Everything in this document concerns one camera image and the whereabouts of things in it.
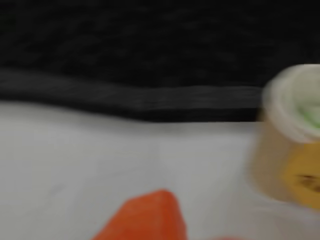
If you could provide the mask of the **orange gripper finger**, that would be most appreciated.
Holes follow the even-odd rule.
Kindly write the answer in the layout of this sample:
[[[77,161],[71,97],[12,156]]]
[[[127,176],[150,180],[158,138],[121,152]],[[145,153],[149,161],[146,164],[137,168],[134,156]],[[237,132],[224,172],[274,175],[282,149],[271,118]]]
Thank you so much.
[[[127,200],[95,240],[186,240],[187,227],[175,195],[161,189]]]

